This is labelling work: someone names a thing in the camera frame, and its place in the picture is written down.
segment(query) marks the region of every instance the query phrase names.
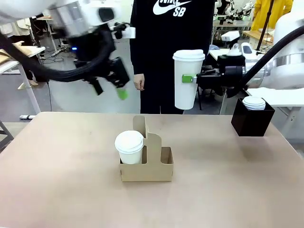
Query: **floor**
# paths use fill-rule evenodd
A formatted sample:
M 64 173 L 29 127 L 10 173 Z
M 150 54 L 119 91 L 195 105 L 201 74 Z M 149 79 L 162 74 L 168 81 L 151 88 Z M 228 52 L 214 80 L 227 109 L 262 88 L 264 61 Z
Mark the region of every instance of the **floor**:
M 50 39 L 45 37 L 41 41 L 41 45 L 46 47 L 45 57 L 49 58 L 54 51 Z M 113 53 L 112 57 L 121 56 L 129 75 L 133 77 L 133 66 L 130 60 L 128 42 L 119 41 L 116 43 L 116 47 L 117 50 Z M 73 63 L 74 58 L 71 53 L 60 53 L 56 59 L 50 59 L 44 61 L 46 67 L 57 70 L 75 68 Z M 104 90 L 104 93 L 100 96 L 96 95 L 91 85 L 83 81 L 72 83 L 50 81 L 50 93 L 45 83 L 35 87 L 34 93 L 41 111 L 51 111 L 52 106 L 52 111 L 55 112 L 139 113 L 140 94 L 134 88 L 132 81 L 126 86 L 129 97 L 125 101 L 118 98 L 115 88 L 110 83 L 102 78 L 99 81 Z M 21 114 L 35 114 L 27 92 L 25 90 L 17 90 L 21 83 L 22 79 L 20 75 L 0 75 L 0 120 L 3 122 L 20 123 L 19 116 Z M 233 114 L 236 101 L 236 98 L 228 100 L 226 114 Z M 210 99 L 207 95 L 202 99 L 202 111 L 200 111 L 198 100 L 196 100 L 194 108 L 186 111 L 185 114 L 217 115 L 221 108 L 221 102 L 222 97 L 216 95 L 214 99 Z M 18 131 L 24 126 L 20 125 L 16 127 L 16 125 L 11 123 L 7 128 L 15 131 L 16 133 L 13 134 L 17 135 Z M 304 144 L 294 144 L 294 147 L 300 153 L 304 151 Z

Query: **white swoosh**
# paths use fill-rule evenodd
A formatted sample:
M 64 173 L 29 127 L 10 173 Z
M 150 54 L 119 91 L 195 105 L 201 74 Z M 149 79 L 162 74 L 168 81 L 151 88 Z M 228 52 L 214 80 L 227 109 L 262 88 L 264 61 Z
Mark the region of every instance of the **white swoosh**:
M 169 6 L 166 6 L 166 7 L 161 7 L 160 6 L 160 0 L 157 0 L 157 2 L 155 3 L 154 7 L 153 7 L 153 13 L 155 15 L 161 15 L 161 14 L 164 14 L 176 7 L 179 7 L 181 5 L 184 5 L 184 4 L 187 4 L 191 1 L 187 1 L 187 2 L 178 2 L 177 4 L 173 4 L 173 5 L 169 5 Z

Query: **person in black sweatshirt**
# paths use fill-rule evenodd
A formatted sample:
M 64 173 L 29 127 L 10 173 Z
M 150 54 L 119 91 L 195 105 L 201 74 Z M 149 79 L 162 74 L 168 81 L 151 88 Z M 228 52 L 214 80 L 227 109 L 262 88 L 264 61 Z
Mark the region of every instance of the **person in black sweatshirt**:
M 214 0 L 134 0 L 130 40 L 134 84 L 142 114 L 183 114 L 174 105 L 174 60 L 178 50 L 208 54 Z

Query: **silver metal ring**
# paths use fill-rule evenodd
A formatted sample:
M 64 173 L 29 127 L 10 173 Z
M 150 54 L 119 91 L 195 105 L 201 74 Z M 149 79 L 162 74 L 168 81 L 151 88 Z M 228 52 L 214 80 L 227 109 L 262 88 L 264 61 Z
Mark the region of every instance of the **silver metal ring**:
M 282 56 L 274 60 L 274 66 L 276 67 L 300 63 L 304 63 L 304 53 Z

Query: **nike logo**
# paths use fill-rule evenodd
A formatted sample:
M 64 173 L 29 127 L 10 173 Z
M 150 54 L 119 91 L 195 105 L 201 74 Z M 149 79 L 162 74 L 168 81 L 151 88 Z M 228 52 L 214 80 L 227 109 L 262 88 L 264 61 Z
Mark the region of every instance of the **nike logo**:
M 166 6 L 166 7 L 161 7 L 160 6 L 160 1 L 161 2 L 167 2 L 167 0 L 157 0 L 157 2 L 155 3 L 154 7 L 153 7 L 153 13 L 155 15 L 161 15 L 161 14 L 164 14 L 172 9 L 175 9 L 179 6 L 182 6 L 182 5 L 185 5 L 189 2 L 192 2 L 191 1 L 187 1 L 187 2 L 178 2 L 178 0 L 176 0 L 176 3 L 175 4 L 172 4 L 172 5 L 169 5 L 169 6 Z

